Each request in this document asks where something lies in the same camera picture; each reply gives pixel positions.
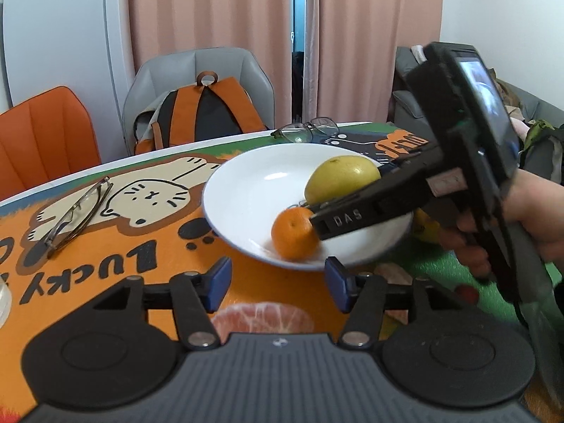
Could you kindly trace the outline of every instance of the backpack handle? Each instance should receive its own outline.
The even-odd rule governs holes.
[[[200,73],[197,78],[196,78],[196,85],[198,87],[202,87],[204,84],[202,83],[202,80],[206,77],[206,76],[212,76],[213,77],[213,83],[215,84],[218,81],[218,76],[216,72],[202,72]]]

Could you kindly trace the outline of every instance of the cable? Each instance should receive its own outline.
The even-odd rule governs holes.
[[[511,241],[511,235],[509,234],[509,229],[507,227],[507,223],[505,222],[505,218],[503,217],[503,207],[501,206],[501,202],[498,199],[495,204],[493,215],[497,220],[497,224],[499,225],[499,229],[501,231],[501,236],[503,237],[503,241],[505,243],[505,248],[507,250],[507,255],[509,258],[509,267],[511,271],[517,274],[517,260],[515,258],[515,249],[513,248],[513,242]],[[528,323],[525,321],[523,317],[523,313],[521,313],[521,308],[517,302],[513,303],[513,308],[515,309],[515,315],[519,322],[528,329]]]

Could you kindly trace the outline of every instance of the yellow-green fruit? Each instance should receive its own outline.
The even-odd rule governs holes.
[[[415,210],[413,215],[413,235],[427,243],[439,243],[441,225],[423,210]]]
[[[346,196],[380,179],[370,159],[359,155],[333,157],[315,169],[307,182],[306,202],[310,205]]]

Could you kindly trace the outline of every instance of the gray gripper base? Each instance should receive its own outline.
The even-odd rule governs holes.
[[[443,410],[403,395],[366,353],[326,335],[232,335],[187,356],[156,393],[116,410],[79,413],[39,405],[25,423],[526,423],[517,402]]]

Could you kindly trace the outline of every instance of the cartoon cat face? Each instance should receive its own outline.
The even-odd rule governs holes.
[[[128,218],[131,227],[144,227],[179,211],[190,203],[181,184],[164,180],[137,180],[111,196],[100,216]]]

